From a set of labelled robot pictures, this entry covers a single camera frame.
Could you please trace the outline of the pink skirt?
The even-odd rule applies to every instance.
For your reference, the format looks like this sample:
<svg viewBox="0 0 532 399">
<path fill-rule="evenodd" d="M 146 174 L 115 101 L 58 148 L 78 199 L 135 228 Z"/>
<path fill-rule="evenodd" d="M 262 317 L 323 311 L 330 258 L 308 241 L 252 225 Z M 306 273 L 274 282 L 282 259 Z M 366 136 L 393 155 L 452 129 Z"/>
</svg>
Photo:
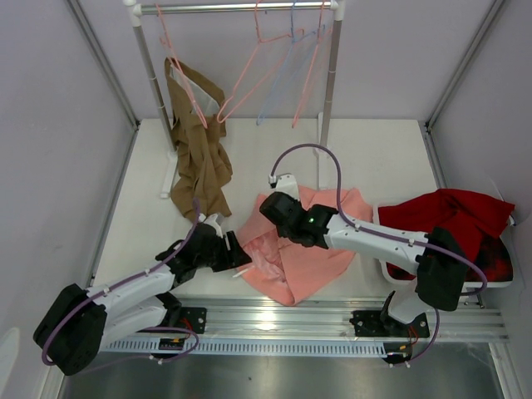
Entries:
<svg viewBox="0 0 532 399">
<path fill-rule="evenodd" d="M 237 239 L 251 258 L 237 275 L 252 288 L 284 306 L 294 306 L 341 276 L 355 257 L 346 250 L 305 248 L 278 237 L 259 212 L 267 195 L 257 196 Z"/>
</svg>

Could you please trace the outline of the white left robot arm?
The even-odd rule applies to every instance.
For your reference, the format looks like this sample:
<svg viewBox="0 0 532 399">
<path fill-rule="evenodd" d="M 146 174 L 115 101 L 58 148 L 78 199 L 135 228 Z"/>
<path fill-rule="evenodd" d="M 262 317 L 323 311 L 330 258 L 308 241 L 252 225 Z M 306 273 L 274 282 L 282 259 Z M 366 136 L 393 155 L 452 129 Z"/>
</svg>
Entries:
<svg viewBox="0 0 532 399">
<path fill-rule="evenodd" d="M 42 362 L 67 376 L 85 369 L 109 344 L 132 333 L 198 333 L 172 289 L 208 268 L 214 273 L 250 264 L 234 232 L 201 223 L 155 256 L 151 266 L 109 284 L 66 286 L 33 333 Z"/>
</svg>

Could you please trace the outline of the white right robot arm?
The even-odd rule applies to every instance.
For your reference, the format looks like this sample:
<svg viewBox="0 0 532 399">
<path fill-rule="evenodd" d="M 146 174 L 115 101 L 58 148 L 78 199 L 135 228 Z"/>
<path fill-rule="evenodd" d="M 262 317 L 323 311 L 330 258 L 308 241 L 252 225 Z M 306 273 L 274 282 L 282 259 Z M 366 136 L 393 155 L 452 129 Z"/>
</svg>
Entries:
<svg viewBox="0 0 532 399">
<path fill-rule="evenodd" d="M 379 316 L 392 336 L 431 309 L 453 312 L 460 302 L 468 265 L 452 235 L 441 228 L 410 232 L 346 216 L 322 204 L 305 209 L 292 196 L 275 191 L 259 212 L 278 235 L 306 248 L 341 249 L 393 264 L 415 279 L 388 296 Z"/>
</svg>

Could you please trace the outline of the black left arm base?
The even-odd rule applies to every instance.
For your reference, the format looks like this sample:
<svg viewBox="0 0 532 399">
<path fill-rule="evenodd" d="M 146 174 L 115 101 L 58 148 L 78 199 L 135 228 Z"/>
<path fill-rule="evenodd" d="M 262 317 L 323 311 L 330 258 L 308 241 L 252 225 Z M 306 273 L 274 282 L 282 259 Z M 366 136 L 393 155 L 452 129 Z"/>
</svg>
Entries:
<svg viewBox="0 0 532 399">
<path fill-rule="evenodd" d="M 197 334 L 203 334 L 207 322 L 207 309 L 186 307 L 171 293 L 156 296 L 162 302 L 166 314 L 161 327 L 186 328 Z"/>
</svg>

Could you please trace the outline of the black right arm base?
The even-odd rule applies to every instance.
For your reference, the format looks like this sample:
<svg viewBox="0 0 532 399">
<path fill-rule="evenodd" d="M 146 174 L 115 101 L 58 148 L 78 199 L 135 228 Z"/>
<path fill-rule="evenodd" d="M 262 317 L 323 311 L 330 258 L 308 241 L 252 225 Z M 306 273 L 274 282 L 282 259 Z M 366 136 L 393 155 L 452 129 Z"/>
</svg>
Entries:
<svg viewBox="0 0 532 399">
<path fill-rule="evenodd" d="M 354 310 L 349 322 L 356 337 L 393 338 L 392 343 L 384 343 L 385 357 L 382 359 L 390 368 L 411 363 L 432 347 L 436 340 L 440 319 L 436 318 L 436 332 L 430 332 L 425 313 L 418 314 L 411 322 L 397 321 L 389 315 L 392 298 L 390 293 L 381 310 Z"/>
</svg>

